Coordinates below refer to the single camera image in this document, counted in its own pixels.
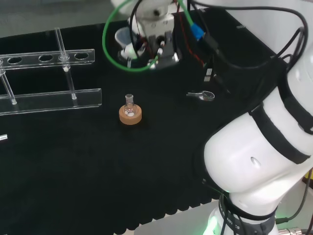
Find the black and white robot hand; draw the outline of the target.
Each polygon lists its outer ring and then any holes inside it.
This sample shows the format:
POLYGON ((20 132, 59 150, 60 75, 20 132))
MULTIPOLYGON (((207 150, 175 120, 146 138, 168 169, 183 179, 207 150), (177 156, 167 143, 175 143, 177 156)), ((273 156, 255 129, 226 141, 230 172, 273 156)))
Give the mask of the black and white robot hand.
POLYGON ((149 65, 155 56, 158 60, 152 69, 163 69, 179 62, 179 52, 174 40, 175 18, 166 14, 153 19, 135 17, 133 19, 133 37, 129 27, 116 31, 115 40, 121 46, 118 59, 129 68, 149 65))

